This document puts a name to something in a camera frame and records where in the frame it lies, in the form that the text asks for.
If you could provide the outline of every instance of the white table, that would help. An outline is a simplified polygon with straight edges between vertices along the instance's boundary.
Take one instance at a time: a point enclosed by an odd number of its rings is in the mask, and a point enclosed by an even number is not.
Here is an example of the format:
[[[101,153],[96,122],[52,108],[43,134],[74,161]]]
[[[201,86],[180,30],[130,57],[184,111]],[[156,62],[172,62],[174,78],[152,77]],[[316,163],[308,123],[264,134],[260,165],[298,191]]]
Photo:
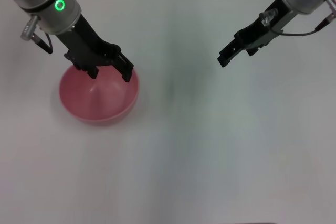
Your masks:
[[[21,41],[26,14],[0,0],[2,224],[335,222],[335,24],[222,69],[218,52],[273,0],[78,1],[135,64],[139,100],[115,126],[73,119],[65,46]]]

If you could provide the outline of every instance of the pink bowl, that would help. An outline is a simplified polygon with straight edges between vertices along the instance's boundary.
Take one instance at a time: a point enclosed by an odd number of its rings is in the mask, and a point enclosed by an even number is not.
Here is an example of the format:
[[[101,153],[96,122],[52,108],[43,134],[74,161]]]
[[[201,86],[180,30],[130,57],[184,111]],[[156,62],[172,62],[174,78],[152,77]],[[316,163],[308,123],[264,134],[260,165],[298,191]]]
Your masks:
[[[95,80],[71,66],[59,85],[61,102],[67,111],[84,122],[122,120],[137,101],[138,75],[133,70],[131,81],[127,83],[113,66],[98,68]]]

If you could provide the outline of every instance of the metal connector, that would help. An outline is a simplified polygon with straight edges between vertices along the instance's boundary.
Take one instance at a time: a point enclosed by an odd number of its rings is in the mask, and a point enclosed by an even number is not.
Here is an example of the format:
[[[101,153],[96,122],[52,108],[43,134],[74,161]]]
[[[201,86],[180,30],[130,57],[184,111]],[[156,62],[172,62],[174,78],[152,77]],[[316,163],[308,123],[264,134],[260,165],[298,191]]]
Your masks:
[[[332,13],[336,15],[336,1],[335,0],[325,0],[325,1],[328,3]]]
[[[25,26],[25,28],[22,31],[21,39],[23,39],[25,41],[30,41],[32,39],[32,36],[35,32],[38,20],[39,20],[39,18],[36,15],[33,15],[30,18],[27,25]]]

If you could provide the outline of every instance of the black cable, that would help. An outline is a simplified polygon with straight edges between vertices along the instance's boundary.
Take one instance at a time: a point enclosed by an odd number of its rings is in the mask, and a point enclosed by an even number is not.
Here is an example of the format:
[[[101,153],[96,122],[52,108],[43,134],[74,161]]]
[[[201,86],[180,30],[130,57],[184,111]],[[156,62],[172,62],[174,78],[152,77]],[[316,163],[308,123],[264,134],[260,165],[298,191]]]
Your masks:
[[[311,31],[310,33],[305,33],[305,34],[283,34],[278,31],[274,31],[273,28],[270,27],[269,29],[272,33],[279,35],[279,36],[293,36],[293,37],[301,37],[301,36],[308,36],[317,33],[317,31]]]
[[[53,49],[52,49],[52,42],[51,42],[51,38],[50,38],[50,36],[49,36],[49,34],[47,34],[47,33],[45,33],[46,34],[46,36],[47,36],[47,39],[48,39],[48,41],[49,41],[49,47],[50,47],[50,50],[51,50],[51,53],[53,52]]]

